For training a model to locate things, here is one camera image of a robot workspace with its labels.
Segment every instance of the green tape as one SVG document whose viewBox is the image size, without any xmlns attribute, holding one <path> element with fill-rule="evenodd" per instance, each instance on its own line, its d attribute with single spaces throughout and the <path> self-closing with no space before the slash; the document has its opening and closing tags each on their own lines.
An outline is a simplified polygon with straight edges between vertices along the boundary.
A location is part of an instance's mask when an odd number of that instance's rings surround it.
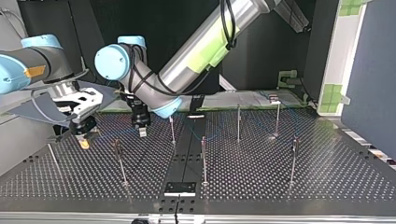
<svg viewBox="0 0 396 224">
<path fill-rule="evenodd" d="M 231 19 L 227 20 L 228 31 L 232 28 Z M 206 35 L 194 47 L 192 56 L 188 61 L 188 67 L 195 73 L 202 73 L 209 65 L 216 67 L 229 52 L 225 46 L 227 40 L 224 34 L 221 18 L 212 25 Z"/>
<path fill-rule="evenodd" d="M 362 0 L 343 0 L 340 8 L 340 17 L 359 15 L 361 12 Z"/>
<path fill-rule="evenodd" d="M 326 84 L 320 104 L 320 113 L 336 113 L 338 105 L 341 103 L 342 85 Z"/>
</svg>

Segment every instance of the cable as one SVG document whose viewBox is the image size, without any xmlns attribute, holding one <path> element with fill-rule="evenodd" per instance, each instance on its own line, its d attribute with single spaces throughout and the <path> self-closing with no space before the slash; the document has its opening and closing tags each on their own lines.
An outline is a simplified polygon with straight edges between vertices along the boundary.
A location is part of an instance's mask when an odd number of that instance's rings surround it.
<svg viewBox="0 0 396 224">
<path fill-rule="evenodd" d="M 306 94 L 308 95 L 308 97 L 311 99 L 312 103 L 314 103 L 315 107 L 318 108 L 317 103 L 315 103 L 314 98 L 312 98 L 311 94 L 309 94 L 309 92 L 308 92 L 308 90 L 306 89 L 306 86 L 305 86 L 305 84 L 304 84 L 304 82 L 303 82 L 303 79 L 302 79 L 301 77 L 300 77 L 300 82 L 301 82 L 301 85 L 302 85 L 303 88 L 304 88 L 305 93 L 306 93 Z"/>
<path fill-rule="evenodd" d="M 63 123 L 63 122 L 67 122 L 67 121 L 69 121 L 69 120 L 71 120 L 71 119 L 74 119 L 74 118 L 76 117 L 76 115 L 71 115 L 71 116 L 67 117 L 66 119 L 62 119 L 62 120 L 55 120 L 55 119 L 52 119 L 52 118 L 48 117 L 48 116 L 40 109 L 40 107 L 38 106 L 37 102 L 35 101 L 35 90 L 32 90 L 32 91 L 30 92 L 30 96 L 31 96 L 31 98 L 32 98 L 32 103 L 33 103 L 33 105 L 35 106 L 35 109 L 36 109 L 44 118 L 46 118 L 47 120 L 49 120 L 49 121 L 51 121 L 51 122 L 54 122 L 54 123 Z"/>
<path fill-rule="evenodd" d="M 133 71 L 135 70 L 136 71 L 136 73 L 137 73 L 137 75 L 139 76 L 139 78 L 143 81 L 143 83 L 144 84 L 146 84 L 146 85 L 148 85 L 150 88 L 152 88 L 152 89 L 154 89 L 155 91 L 157 91 L 157 92 L 159 92 L 159 93 L 162 93 L 162 94 L 164 94 L 164 95 L 169 95 L 169 96 L 180 96 L 180 95 L 186 95 L 186 94 L 189 94 L 189 93 L 192 93 L 193 91 L 195 91 L 196 89 L 198 89 L 198 87 L 199 86 L 201 86 L 201 84 L 205 81 L 205 79 L 210 75 L 210 70 L 206 70 L 206 74 L 205 74 L 205 76 L 191 89 L 191 90 L 189 90 L 189 91 L 184 91 L 184 92 L 176 92 L 176 93 L 171 93 L 171 92 L 167 92 L 167 91 L 163 91 L 163 90 L 161 90 L 161 89 L 158 89 L 157 87 L 155 87 L 155 86 L 153 86 L 153 85 L 151 85 L 149 82 L 147 82 L 146 81 L 146 79 L 142 76 L 142 74 L 140 73 L 140 71 L 138 70 L 138 68 L 134 65 L 134 48 L 136 47 L 136 45 L 132 45 L 132 46 L 129 46 L 129 45 L 126 45 L 128 48 L 130 48 L 130 59 L 131 59 L 131 64 L 132 64 L 132 67 L 131 67 L 131 75 L 130 75 L 130 80 L 131 80 L 131 78 L 134 78 L 134 74 L 133 74 Z"/>
<path fill-rule="evenodd" d="M 14 16 L 16 16 L 16 14 L 15 14 L 14 12 L 12 12 L 11 10 L 6 9 L 6 8 L 2 8 L 2 7 L 0 7 L 0 12 L 1 12 L 1 15 L 4 17 L 4 19 L 6 20 L 6 22 L 8 23 L 8 25 L 14 30 L 15 34 L 17 34 L 17 36 L 18 36 L 20 39 L 24 39 L 24 37 L 21 36 L 20 33 L 18 33 L 17 29 L 16 29 L 15 26 L 12 24 L 12 22 L 9 20 L 9 18 L 7 17 L 7 15 L 6 15 L 5 12 L 9 12 L 11 15 L 14 15 Z"/>
<path fill-rule="evenodd" d="M 227 27 L 227 21 L 225 17 L 225 5 L 227 5 L 228 11 L 230 13 L 231 17 L 231 24 L 232 24 L 232 31 L 231 31 L 231 36 L 230 33 L 228 32 L 228 27 Z M 226 49 L 231 50 L 236 47 L 236 21 L 235 21 L 235 15 L 233 14 L 233 6 L 231 4 L 230 0 L 220 0 L 220 16 L 221 16 L 221 22 L 224 30 L 224 35 L 227 40 L 227 45 Z"/>
</svg>

